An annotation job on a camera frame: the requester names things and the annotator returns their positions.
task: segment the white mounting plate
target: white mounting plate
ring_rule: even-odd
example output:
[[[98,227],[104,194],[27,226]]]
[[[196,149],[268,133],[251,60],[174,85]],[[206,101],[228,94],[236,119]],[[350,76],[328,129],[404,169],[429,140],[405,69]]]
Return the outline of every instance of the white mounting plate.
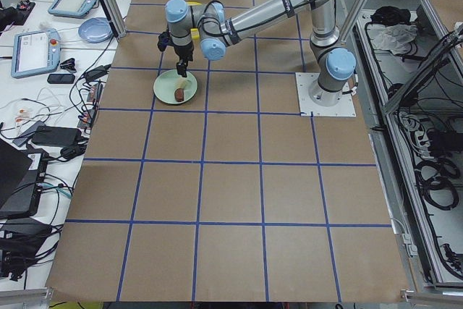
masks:
[[[318,73],[297,72],[297,96],[299,98],[299,110],[301,116],[327,116],[327,117],[356,117],[354,103],[350,94],[344,94],[341,100],[331,107],[321,106],[312,101],[309,97],[309,87],[312,81],[318,79]],[[343,88],[343,91],[348,91],[349,85]]]

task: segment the laptop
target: laptop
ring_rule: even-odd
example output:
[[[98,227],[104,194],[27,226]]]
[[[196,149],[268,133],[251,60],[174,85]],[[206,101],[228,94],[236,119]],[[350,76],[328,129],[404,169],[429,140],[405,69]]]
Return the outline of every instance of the laptop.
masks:
[[[48,156],[41,148],[17,150],[0,139],[0,219],[19,219],[37,212]]]

